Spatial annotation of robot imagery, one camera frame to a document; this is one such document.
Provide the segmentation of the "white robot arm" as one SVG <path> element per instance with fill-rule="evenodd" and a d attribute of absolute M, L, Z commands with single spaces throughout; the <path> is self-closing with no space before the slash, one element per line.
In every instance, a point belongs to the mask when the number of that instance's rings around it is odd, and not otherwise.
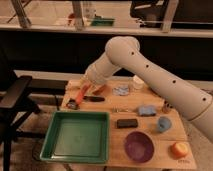
<path fill-rule="evenodd" d="M 85 78 L 104 85 L 121 68 L 141 78 L 213 143 L 213 96 L 146 59 L 136 38 L 111 38 L 104 53 L 86 69 Z"/>

